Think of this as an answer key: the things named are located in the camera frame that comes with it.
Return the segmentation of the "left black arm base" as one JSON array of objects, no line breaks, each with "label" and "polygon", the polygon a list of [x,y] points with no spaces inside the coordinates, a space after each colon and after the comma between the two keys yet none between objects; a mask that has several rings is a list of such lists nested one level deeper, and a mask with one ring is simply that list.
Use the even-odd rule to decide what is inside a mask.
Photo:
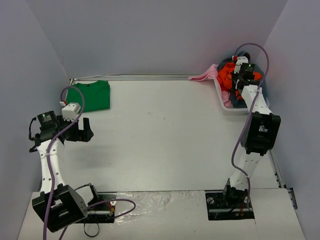
[{"label": "left black arm base", "polygon": [[111,203],[116,199],[115,192],[98,192],[97,197],[93,198],[88,205],[92,205],[101,201],[110,201],[97,206],[94,206],[88,211],[87,218],[83,219],[81,223],[85,224],[113,224],[115,222],[116,203]]}]

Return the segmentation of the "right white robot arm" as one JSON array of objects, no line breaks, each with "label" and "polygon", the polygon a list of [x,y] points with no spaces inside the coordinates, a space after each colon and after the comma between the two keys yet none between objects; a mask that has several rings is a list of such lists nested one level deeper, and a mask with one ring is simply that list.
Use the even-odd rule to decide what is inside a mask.
[{"label": "right white robot arm", "polygon": [[255,65],[237,62],[232,76],[232,87],[240,93],[248,107],[248,118],[241,131],[235,148],[241,146],[242,154],[235,163],[236,149],[231,154],[231,165],[235,168],[227,180],[222,193],[222,202],[229,207],[239,200],[248,200],[250,178],[259,161],[271,150],[278,135],[281,117],[272,113],[263,96],[261,82],[255,80]]}]

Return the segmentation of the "orange t-shirt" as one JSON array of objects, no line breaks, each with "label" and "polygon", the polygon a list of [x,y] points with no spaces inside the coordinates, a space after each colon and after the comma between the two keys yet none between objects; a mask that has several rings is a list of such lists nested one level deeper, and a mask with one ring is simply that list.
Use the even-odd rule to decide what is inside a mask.
[{"label": "orange t-shirt", "polygon": [[222,91],[241,92],[249,85],[258,86],[263,75],[255,71],[255,64],[249,62],[225,62],[215,66],[217,81]]}]

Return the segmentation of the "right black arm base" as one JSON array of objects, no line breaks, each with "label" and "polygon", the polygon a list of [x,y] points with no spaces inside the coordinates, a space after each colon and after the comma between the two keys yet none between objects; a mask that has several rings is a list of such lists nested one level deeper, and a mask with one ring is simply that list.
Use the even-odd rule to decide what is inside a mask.
[{"label": "right black arm base", "polygon": [[254,220],[255,215],[247,193],[236,193],[224,199],[222,190],[205,192],[207,218],[209,221]]}]

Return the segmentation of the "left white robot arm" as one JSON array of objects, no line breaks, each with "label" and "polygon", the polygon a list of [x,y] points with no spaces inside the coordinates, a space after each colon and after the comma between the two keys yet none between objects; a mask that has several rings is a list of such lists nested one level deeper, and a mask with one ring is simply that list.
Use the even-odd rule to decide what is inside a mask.
[{"label": "left white robot arm", "polygon": [[66,141],[89,142],[94,136],[90,120],[83,118],[83,129],[79,123],[67,121],[54,111],[39,114],[40,132],[29,139],[34,146],[29,152],[38,152],[41,161],[40,195],[32,200],[32,207],[44,223],[44,228],[54,233],[77,223],[88,216],[89,209],[97,208],[101,197],[93,191],[83,198],[62,178],[59,161],[63,158]]}]

